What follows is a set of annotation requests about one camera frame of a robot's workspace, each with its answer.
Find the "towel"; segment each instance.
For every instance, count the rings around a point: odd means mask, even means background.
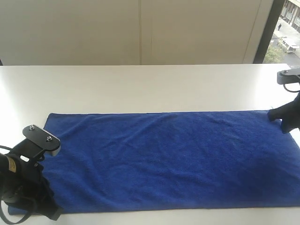
[[[300,149],[266,111],[50,114],[45,129],[65,213],[300,206]]]

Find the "wall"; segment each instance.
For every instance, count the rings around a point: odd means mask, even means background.
[[[4,65],[252,63],[272,0],[0,0]]]

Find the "tabletop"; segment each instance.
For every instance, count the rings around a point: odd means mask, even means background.
[[[49,113],[268,110],[296,97],[276,83],[286,64],[0,67],[0,144],[13,147]],[[300,208],[161,210],[34,216],[24,224],[298,224]]]

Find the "table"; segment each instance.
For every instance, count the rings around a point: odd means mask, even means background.
[[[0,144],[13,147],[23,139],[22,128],[42,127],[49,113],[278,107],[296,96],[276,83],[277,71],[288,68],[286,64],[0,67]],[[299,221],[300,208],[267,208],[68,214],[57,222],[34,216],[24,224],[293,225]]]

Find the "building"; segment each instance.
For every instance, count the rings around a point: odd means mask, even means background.
[[[300,0],[285,0],[280,17],[300,33]]]

